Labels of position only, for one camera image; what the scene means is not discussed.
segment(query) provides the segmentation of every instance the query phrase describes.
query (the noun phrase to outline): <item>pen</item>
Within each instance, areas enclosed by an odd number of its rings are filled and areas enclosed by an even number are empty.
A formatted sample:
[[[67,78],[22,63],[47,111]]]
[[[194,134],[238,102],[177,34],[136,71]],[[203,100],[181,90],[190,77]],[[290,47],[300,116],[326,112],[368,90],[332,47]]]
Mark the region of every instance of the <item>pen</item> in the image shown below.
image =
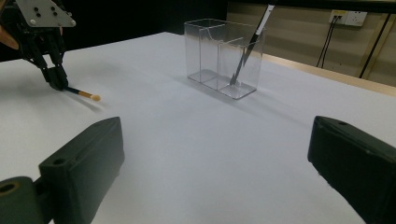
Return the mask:
[[[241,71],[242,65],[245,65],[245,63],[248,60],[248,56],[250,55],[251,51],[253,51],[254,44],[257,42],[257,39],[259,38],[260,34],[262,33],[262,29],[264,28],[265,23],[267,23],[268,18],[270,17],[270,14],[272,10],[275,7],[277,0],[272,0],[268,4],[267,9],[265,10],[264,14],[262,15],[262,20],[259,22],[259,26],[257,27],[256,32],[253,34],[249,41],[249,45],[247,48],[246,53],[242,54],[241,60],[239,61],[238,67],[236,68],[236,72],[233,74],[233,77],[230,80],[230,85],[235,85],[236,79],[239,76],[239,72]]]

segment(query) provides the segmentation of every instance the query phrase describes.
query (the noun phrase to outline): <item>electrical outlet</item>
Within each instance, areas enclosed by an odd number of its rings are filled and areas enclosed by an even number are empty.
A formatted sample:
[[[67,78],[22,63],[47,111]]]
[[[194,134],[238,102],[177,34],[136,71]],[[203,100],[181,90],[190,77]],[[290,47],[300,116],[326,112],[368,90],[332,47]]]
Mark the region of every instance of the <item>electrical outlet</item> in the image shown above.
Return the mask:
[[[344,24],[344,22],[346,21],[346,18],[347,18],[347,11],[333,9],[332,15],[330,15],[330,18],[329,18],[329,22],[332,22],[332,20],[334,19],[334,16],[341,17],[337,20],[337,22],[335,24]]]
[[[349,11],[346,16],[345,25],[363,26],[367,12]]]

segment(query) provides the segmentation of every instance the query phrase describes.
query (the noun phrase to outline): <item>cable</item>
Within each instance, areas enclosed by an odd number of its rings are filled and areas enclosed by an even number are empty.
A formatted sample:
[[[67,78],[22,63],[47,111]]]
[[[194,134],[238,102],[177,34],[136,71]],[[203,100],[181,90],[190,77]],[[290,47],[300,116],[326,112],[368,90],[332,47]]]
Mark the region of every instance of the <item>cable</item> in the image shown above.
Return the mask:
[[[335,24],[337,23],[338,19],[340,19],[340,18],[341,18],[340,16],[337,16],[337,19],[335,19],[335,22],[334,22],[334,24],[332,25],[332,30],[330,31],[329,41],[327,42],[326,49],[324,50],[321,68],[323,68],[324,60],[325,60],[325,58],[326,58],[327,49],[329,48],[330,40],[332,39],[332,31],[334,30],[334,26],[335,26]]]
[[[334,17],[332,17],[332,22],[330,23],[329,31],[327,32],[326,41],[324,42],[324,45],[323,45],[322,51],[321,51],[321,53],[320,53],[320,56],[319,56],[319,59],[318,59],[318,63],[317,63],[317,67],[319,66],[320,59],[321,59],[321,57],[322,57],[322,55],[323,55],[323,51],[324,51],[324,50],[325,50],[325,48],[326,48],[327,42],[328,42],[328,40],[329,40],[329,37],[330,37],[330,33],[332,32],[332,28],[334,27],[334,25],[335,25],[335,23],[336,23],[336,20],[337,20],[337,18],[338,18],[337,16],[334,16]]]

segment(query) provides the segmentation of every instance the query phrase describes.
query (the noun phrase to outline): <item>black plastic part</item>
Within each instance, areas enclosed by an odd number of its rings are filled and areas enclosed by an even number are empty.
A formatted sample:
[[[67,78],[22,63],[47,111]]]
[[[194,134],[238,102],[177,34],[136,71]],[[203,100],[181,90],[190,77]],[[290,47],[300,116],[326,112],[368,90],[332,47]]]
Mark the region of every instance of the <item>black plastic part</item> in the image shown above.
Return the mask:
[[[46,223],[31,178],[19,176],[0,182],[0,223]]]
[[[57,224],[91,223],[124,161],[120,118],[93,124],[40,165]]]
[[[123,162],[120,118],[94,123],[40,163],[35,183],[0,182],[0,223],[91,223]]]
[[[396,223],[396,148],[343,121],[316,117],[308,160],[366,223]]]
[[[62,91],[68,86],[67,75],[62,67],[65,45],[59,27],[30,27],[15,0],[5,3],[0,12],[0,24],[18,41],[21,58],[38,67],[53,89]],[[50,56],[54,67],[48,68],[43,57],[46,54]]]

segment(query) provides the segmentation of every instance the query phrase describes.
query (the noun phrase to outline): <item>wall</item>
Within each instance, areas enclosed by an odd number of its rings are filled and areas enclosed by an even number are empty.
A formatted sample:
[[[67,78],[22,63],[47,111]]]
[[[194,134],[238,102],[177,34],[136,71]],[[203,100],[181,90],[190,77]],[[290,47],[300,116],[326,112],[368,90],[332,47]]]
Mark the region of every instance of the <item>wall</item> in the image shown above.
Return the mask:
[[[257,24],[265,9],[265,5],[230,2],[227,20]],[[329,9],[276,7],[266,25],[264,53],[316,66],[329,31],[330,16]],[[362,27],[336,25],[323,68],[353,77],[359,76],[361,60],[372,44],[381,16],[380,13],[368,13]],[[394,37],[389,36],[388,44],[382,50],[388,52],[387,56],[378,57],[384,59],[382,62],[387,67],[396,64],[395,57],[389,56],[395,52],[391,44],[394,43],[392,38]],[[376,77],[376,74],[371,74],[370,79],[386,82],[385,84],[392,83],[391,80],[384,81],[384,78]]]
[[[396,87],[396,25],[393,23],[384,46],[375,60],[369,80]]]

